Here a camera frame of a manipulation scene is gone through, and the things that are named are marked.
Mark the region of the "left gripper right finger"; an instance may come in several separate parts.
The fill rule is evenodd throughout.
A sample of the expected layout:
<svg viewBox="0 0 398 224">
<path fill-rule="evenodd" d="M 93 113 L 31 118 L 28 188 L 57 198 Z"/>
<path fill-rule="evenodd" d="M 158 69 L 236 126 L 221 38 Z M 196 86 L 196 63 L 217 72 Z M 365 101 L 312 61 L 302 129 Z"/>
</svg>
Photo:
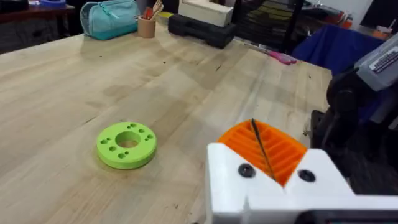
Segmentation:
<svg viewBox="0 0 398 224">
<path fill-rule="evenodd" d="M 284 193 L 293 196 L 347 197 L 354 192 L 329 155 L 321 149 L 307 149 L 288 134 L 251 121 L 263 171 Z"/>
</svg>

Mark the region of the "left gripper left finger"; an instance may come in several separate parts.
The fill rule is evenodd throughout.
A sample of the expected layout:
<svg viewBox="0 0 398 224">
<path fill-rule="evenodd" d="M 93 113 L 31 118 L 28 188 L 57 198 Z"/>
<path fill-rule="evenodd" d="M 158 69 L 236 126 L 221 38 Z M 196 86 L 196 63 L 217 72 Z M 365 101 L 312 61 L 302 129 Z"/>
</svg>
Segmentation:
<svg viewBox="0 0 398 224">
<path fill-rule="evenodd" d="M 207 146 L 206 223 L 283 223 L 283 194 L 251 120 Z"/>
</svg>

